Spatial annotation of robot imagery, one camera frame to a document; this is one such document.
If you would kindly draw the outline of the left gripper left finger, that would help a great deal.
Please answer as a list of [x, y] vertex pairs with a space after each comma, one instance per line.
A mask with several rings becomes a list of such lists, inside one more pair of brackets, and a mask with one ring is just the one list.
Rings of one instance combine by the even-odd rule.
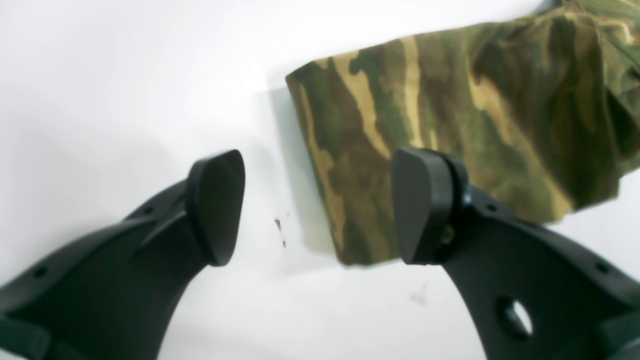
[[233, 257], [244, 193], [242, 153], [216, 153], [122, 221], [53, 251], [1, 287], [1, 349], [155, 360], [190, 282]]

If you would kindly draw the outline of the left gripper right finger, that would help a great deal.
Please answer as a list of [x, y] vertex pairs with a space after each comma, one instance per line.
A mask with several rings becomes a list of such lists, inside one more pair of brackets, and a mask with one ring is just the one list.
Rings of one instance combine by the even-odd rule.
[[445, 153], [396, 150], [391, 186], [403, 262], [444, 268], [487, 359], [639, 358], [639, 283], [615, 265], [519, 219]]

